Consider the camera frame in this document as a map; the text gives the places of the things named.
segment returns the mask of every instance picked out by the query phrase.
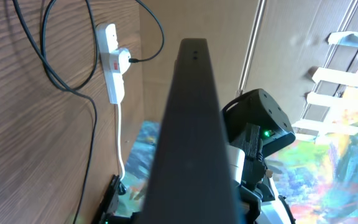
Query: wood grain surface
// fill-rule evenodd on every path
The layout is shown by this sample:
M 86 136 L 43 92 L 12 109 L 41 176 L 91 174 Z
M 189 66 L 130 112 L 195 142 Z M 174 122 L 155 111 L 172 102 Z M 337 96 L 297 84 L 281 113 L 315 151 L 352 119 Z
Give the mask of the wood grain surface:
M 19 0 L 39 43 L 48 1 Z M 130 0 L 94 0 L 95 23 L 115 23 L 120 46 L 140 58 L 139 5 Z M 58 0 L 47 26 L 47 58 L 77 86 L 94 60 L 91 23 L 84 0 Z M 143 121 L 142 65 L 124 75 L 122 155 L 126 161 Z M 115 106 L 109 104 L 101 64 L 80 90 L 98 107 L 99 123 L 83 206 L 77 223 L 89 223 L 113 174 Z M 49 82 L 25 36 L 12 2 L 0 1 L 0 223 L 70 223 L 80 199 L 94 114 L 91 104 Z

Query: white power strip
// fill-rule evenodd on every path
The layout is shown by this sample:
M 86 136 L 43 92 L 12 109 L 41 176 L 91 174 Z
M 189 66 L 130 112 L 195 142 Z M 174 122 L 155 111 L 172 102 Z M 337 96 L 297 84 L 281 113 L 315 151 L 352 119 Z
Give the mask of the white power strip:
M 125 176 L 124 163 L 121 157 L 121 101 L 124 99 L 124 80 L 122 75 L 128 70 L 131 54 L 126 48 L 118 48 L 116 25 L 100 24 L 96 28 L 96 36 L 102 61 L 104 78 L 109 95 L 109 101 L 117 104 L 118 128 L 117 128 L 117 156 L 121 166 L 122 175 Z

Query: black device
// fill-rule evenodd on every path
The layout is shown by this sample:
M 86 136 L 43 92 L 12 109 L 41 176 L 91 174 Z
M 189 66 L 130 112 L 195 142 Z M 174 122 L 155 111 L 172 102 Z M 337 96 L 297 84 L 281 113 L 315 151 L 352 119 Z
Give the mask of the black device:
M 286 114 L 263 90 L 236 98 L 220 112 L 205 39 L 183 39 L 174 70 L 141 213 L 96 218 L 99 223 L 253 222 L 261 198 L 272 197 L 264 156 L 295 140 Z M 229 173 L 227 140 L 246 151 L 240 189 Z M 241 211 L 240 195 L 251 213 Z

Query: extension cord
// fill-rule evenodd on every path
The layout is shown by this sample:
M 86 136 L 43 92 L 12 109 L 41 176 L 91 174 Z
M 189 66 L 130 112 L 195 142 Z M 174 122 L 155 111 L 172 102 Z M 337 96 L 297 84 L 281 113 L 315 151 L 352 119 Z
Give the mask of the extension cord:
M 131 65 L 129 63 L 131 53 L 126 48 L 118 48 L 114 24 L 98 25 L 96 36 L 110 103 L 119 104 L 125 95 L 122 75 Z

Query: white plug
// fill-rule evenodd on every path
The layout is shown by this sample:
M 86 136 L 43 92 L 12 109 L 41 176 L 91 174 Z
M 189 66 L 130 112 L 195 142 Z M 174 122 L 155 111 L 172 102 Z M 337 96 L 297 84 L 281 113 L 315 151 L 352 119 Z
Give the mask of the white plug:
M 126 48 L 118 48 L 114 24 L 98 25 L 96 36 L 110 103 L 119 104 L 125 95 L 122 75 L 129 68 L 131 53 Z

